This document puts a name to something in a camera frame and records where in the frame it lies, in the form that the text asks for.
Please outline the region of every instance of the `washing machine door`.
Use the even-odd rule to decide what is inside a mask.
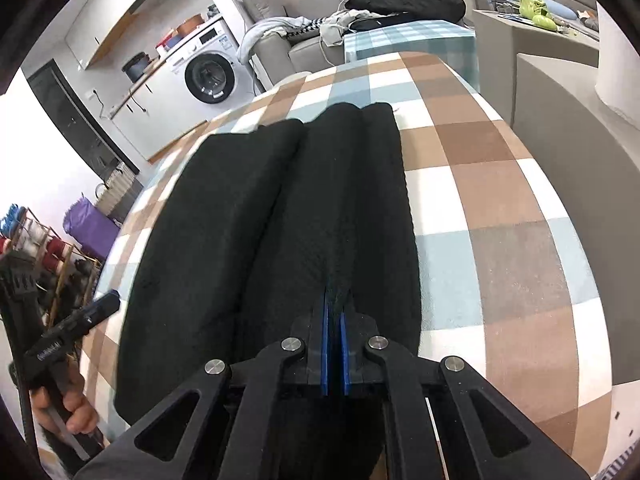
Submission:
[[[184,70],[184,80],[196,99],[212,105],[229,97],[236,84],[231,63],[214,52],[194,57]]]

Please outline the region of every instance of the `metal screw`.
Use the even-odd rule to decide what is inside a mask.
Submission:
[[[460,370],[462,370],[462,368],[465,367],[465,362],[459,357],[452,355],[444,359],[444,365],[447,367],[447,370],[451,370],[452,372],[459,372]]]
[[[204,365],[204,371],[210,375],[219,375],[225,371],[225,363],[220,359],[212,359]]]
[[[302,346],[302,341],[297,337],[287,337],[282,342],[282,349],[287,352],[295,352],[298,348]]]
[[[369,346],[374,350],[384,350],[389,346],[389,341],[384,336],[375,335],[369,339]]]

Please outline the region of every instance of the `human hand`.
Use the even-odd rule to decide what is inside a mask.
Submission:
[[[82,393],[84,377],[80,374],[78,364],[72,359],[68,360],[68,374],[70,387],[63,396],[62,403],[72,415],[66,422],[66,428],[71,434],[91,433],[98,424],[98,413]],[[40,388],[31,392],[31,407],[34,417],[43,428],[59,435],[60,430],[47,413],[49,406],[51,406],[51,399],[46,389]]]

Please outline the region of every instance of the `cooking pot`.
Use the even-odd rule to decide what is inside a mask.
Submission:
[[[135,83],[142,77],[145,68],[150,64],[149,55],[145,52],[139,52],[124,64],[122,71],[127,74],[132,83]]]
[[[196,14],[195,16],[191,16],[188,20],[184,20],[175,30],[177,30],[178,34],[184,38],[187,34],[196,30],[198,25],[203,23],[204,20],[202,19],[202,16],[200,14]]]

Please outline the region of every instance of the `brown and white checkered cloth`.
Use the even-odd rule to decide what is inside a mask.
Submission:
[[[284,118],[309,121],[337,102],[389,102],[394,110],[420,265],[420,356],[464,358],[596,474],[612,460],[606,452],[615,457],[632,440],[616,438],[607,447],[607,328],[572,222],[500,116],[439,58],[415,52],[347,63],[272,89],[182,138],[158,164],[98,284],[98,295],[116,288],[122,307],[85,338],[82,350],[86,394],[105,434],[126,429],[113,393],[131,285],[190,157],[208,135],[249,132]]]

